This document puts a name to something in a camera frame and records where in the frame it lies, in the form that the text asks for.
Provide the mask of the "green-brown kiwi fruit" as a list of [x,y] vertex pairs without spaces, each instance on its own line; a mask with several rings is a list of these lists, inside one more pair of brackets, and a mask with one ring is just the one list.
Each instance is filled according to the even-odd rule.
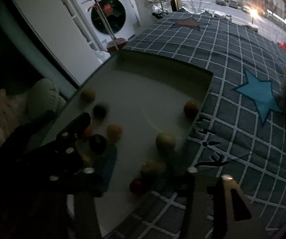
[[170,132],[161,132],[156,136],[155,146],[159,153],[168,153],[175,150],[176,139]]

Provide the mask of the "large orange fruit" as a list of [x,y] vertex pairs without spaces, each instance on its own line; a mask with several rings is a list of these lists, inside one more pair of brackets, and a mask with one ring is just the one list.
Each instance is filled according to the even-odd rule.
[[111,124],[107,127],[107,139],[109,142],[117,143],[123,135],[123,128],[116,124]]

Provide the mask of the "dark plum fruit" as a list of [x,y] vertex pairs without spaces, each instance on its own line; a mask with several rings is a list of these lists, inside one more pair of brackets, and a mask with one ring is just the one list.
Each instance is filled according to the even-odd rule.
[[109,113],[109,105],[107,103],[98,103],[93,107],[93,119],[96,122],[103,122]]

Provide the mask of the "yellow-green small fruit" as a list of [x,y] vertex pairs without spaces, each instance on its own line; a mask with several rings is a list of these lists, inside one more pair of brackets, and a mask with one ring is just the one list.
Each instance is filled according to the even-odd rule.
[[80,104],[81,106],[85,107],[86,105],[91,104],[95,100],[95,98],[95,91],[90,87],[85,88],[80,94]]

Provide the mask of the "grey sofa cushion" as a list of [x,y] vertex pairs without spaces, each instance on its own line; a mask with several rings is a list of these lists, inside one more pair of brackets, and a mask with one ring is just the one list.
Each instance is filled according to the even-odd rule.
[[60,113],[65,105],[66,101],[60,96],[54,82],[43,78],[27,91],[24,115],[27,118],[36,118],[48,111]]

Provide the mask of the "checkered dark blue tablecloth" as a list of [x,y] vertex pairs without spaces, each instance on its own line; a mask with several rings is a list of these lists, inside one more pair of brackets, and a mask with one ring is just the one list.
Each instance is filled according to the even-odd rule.
[[183,147],[186,167],[146,199],[109,238],[178,238],[187,199],[205,178],[206,195],[231,175],[269,238],[286,230],[286,109],[281,97],[286,52],[246,27],[205,15],[198,30],[174,27],[191,15],[172,12],[131,40],[127,49],[191,63],[213,73],[209,94]]

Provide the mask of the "white shallow tray box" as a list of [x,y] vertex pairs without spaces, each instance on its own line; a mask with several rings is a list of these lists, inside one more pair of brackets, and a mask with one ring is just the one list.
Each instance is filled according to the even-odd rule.
[[[101,238],[116,228],[138,204],[129,184],[140,171],[164,169],[180,161],[180,151],[201,110],[213,80],[213,73],[193,64],[146,52],[121,50],[103,63],[74,94],[46,135],[54,139],[65,127],[85,112],[91,116],[90,134],[107,138],[111,124],[123,128],[109,189],[103,197],[80,192],[63,194],[63,204],[72,220],[74,238]],[[81,106],[80,94],[92,88],[95,100]],[[101,123],[93,119],[98,103],[107,103],[109,113]],[[174,151],[159,153],[156,136],[170,132],[175,136]]]

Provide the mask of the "red broom with pole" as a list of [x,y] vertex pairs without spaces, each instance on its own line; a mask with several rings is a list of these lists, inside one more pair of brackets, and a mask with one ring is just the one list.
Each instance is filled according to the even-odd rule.
[[119,51],[120,49],[124,48],[127,44],[128,44],[128,40],[121,37],[121,38],[117,38],[115,35],[114,35],[114,32],[112,31],[112,28],[111,26],[109,25],[107,19],[106,19],[106,16],[104,15],[104,12],[102,10],[102,8],[100,7],[99,3],[97,0],[94,0],[95,2],[95,5],[94,6],[91,6],[88,8],[88,11],[91,9],[91,8],[94,8],[97,10],[97,13],[99,14],[99,17],[101,19],[101,21],[103,22],[103,25],[104,27],[106,28],[108,34],[110,35],[111,37],[111,41],[107,44],[107,51],[109,53],[115,53],[116,51]]

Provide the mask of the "lower white washing machine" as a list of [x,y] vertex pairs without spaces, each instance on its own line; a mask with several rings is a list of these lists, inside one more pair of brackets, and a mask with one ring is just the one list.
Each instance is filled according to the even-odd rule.
[[[134,23],[135,13],[128,8],[126,0],[97,0],[102,8],[104,15],[117,38],[129,40],[135,35]],[[88,8],[95,5],[94,0],[75,0],[81,9],[85,20],[89,24],[90,30],[94,32],[96,38],[104,50],[112,40],[101,21],[97,10]]]

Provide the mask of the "white cabinet panel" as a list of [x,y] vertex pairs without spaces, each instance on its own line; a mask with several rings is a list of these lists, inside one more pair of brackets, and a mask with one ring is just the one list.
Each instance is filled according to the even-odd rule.
[[14,0],[68,74],[82,85],[99,67],[94,50],[61,0]]

